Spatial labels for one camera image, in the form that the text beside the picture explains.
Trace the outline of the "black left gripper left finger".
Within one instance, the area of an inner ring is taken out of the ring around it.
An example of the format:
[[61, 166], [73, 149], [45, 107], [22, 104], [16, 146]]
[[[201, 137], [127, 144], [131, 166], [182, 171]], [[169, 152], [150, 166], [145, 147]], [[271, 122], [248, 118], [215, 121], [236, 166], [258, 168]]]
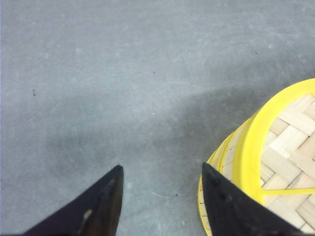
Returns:
[[114, 236], [123, 199], [124, 170], [115, 166], [76, 199], [23, 233], [25, 236]]

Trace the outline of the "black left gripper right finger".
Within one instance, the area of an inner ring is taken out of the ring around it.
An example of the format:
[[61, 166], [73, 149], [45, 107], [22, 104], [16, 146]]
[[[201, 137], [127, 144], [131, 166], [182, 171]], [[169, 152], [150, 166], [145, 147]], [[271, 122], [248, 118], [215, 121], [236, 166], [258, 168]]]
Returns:
[[249, 197], [214, 167], [202, 164], [205, 208], [214, 236], [306, 236]]

